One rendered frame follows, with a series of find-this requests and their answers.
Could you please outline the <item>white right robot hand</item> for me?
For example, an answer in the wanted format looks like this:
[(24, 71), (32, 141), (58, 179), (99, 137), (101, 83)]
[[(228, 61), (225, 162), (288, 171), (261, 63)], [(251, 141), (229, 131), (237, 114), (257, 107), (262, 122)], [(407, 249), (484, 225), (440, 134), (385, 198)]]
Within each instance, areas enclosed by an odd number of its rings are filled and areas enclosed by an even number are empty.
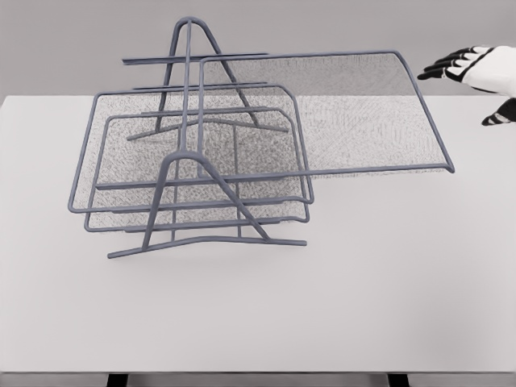
[(478, 91), (507, 97), (481, 125), (490, 127), (516, 123), (516, 48), (472, 46), (451, 52), (428, 65), (417, 76), (420, 81), (448, 79)]

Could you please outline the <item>large grey mesh folder tray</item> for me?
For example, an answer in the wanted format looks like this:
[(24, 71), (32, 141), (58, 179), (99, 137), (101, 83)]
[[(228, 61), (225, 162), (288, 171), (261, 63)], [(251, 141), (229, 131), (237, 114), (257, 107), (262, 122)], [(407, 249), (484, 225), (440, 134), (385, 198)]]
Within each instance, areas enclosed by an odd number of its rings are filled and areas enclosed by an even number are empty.
[(299, 118), (312, 174), (455, 171), (414, 76), (392, 50), (239, 55), (200, 62), (204, 86), (237, 86)]

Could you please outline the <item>medium grey mesh folder tray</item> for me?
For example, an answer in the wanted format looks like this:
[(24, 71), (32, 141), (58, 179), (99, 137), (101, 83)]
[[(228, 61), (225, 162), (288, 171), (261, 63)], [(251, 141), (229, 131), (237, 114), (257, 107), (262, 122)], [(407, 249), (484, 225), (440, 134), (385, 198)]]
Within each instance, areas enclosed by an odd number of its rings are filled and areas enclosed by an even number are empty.
[(137, 89), (94, 97), (69, 198), (75, 213), (147, 212), (167, 156), (163, 203), (311, 203), (296, 99), (267, 83)]

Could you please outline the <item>small grey mesh folder tray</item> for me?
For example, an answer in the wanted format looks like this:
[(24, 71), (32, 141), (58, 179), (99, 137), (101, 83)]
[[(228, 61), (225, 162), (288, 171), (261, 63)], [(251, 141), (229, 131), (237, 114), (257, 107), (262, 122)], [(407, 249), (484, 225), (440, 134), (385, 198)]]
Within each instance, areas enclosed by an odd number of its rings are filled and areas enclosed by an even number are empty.
[[(163, 159), (177, 150), (182, 114), (164, 113), (164, 131), (154, 134), (156, 112), (112, 114), (97, 122), (94, 165), (77, 204), (89, 211), (88, 225), (97, 229), (144, 230)], [(214, 109), (188, 113), (189, 150), (202, 155), (227, 179), (230, 187), (262, 225), (307, 219), (310, 181), (302, 175), (302, 155), (296, 122), (281, 108)], [(236, 208), (214, 183), (203, 184), (197, 163), (170, 165), (158, 230), (178, 223), (212, 223), (237, 219)]]

